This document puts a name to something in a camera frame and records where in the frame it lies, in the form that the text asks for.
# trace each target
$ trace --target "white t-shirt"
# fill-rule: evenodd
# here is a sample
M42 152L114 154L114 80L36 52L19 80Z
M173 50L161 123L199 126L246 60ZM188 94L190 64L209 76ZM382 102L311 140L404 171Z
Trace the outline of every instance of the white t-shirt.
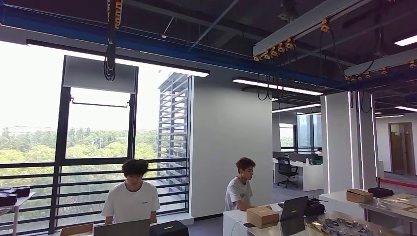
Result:
M241 200L243 203L250 205L250 198L253 196L249 181L243 184L238 177L232 179L227 185L226 199L224 201L224 211L237 210L236 201Z
M113 223L122 223L150 219L150 213L159 209L155 186L144 181L138 191L130 192L123 182L109 191L101 215L114 216Z

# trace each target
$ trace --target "roller shade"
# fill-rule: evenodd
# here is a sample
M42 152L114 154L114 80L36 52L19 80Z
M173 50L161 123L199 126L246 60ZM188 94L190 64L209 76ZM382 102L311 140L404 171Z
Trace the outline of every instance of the roller shade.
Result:
M117 64L116 78L109 82L104 77L102 61L66 56L63 86L135 93L137 69L136 66Z

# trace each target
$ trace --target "red stripe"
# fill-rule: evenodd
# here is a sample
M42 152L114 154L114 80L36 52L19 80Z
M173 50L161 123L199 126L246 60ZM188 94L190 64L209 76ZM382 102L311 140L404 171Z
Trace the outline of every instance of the red stripe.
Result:
M417 184L412 184L412 183L402 183L402 182L388 180L388 179L381 179L381 182L400 185L400 186L409 187L409 188L417 188Z

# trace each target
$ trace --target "door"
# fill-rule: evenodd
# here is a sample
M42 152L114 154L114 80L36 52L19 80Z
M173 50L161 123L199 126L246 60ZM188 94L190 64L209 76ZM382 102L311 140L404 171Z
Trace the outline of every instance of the door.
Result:
M415 175L413 131L411 123L389 124L392 172Z

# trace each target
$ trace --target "person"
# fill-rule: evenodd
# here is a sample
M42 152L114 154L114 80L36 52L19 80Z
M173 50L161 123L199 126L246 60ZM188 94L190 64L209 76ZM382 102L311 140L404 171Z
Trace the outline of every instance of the person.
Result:
M152 184L143 181L148 163L142 159L126 161L121 171L126 180L109 191L101 215L105 224L150 219L156 223L160 209L158 192Z
M256 164L249 158L243 157L238 160L238 176L232 179L227 185L224 210L243 210L253 208L250 198L253 196L249 180L253 177L253 169Z
M315 154L317 154L318 156L323 156L323 148L317 148L317 152L315 152Z

